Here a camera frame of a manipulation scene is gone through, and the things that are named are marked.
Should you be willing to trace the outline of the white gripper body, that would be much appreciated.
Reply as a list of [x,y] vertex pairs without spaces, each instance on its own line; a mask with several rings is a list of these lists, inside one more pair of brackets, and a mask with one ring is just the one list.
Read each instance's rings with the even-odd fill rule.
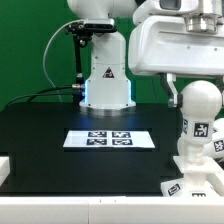
[[150,16],[131,33],[128,66],[135,75],[224,75],[224,25],[217,34],[190,33],[175,16]]

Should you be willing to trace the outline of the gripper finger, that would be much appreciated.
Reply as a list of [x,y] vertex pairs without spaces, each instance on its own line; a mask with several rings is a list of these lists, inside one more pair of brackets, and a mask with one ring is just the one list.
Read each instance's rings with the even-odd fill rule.
[[183,103],[183,95],[177,91],[175,82],[176,75],[173,73],[163,73],[160,75],[160,84],[168,96],[169,108],[181,108]]

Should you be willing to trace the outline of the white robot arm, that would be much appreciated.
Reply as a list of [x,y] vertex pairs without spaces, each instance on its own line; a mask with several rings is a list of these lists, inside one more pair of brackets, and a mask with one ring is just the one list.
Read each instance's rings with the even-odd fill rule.
[[224,76],[222,0],[67,0],[74,27],[92,43],[84,109],[133,108],[135,75]]

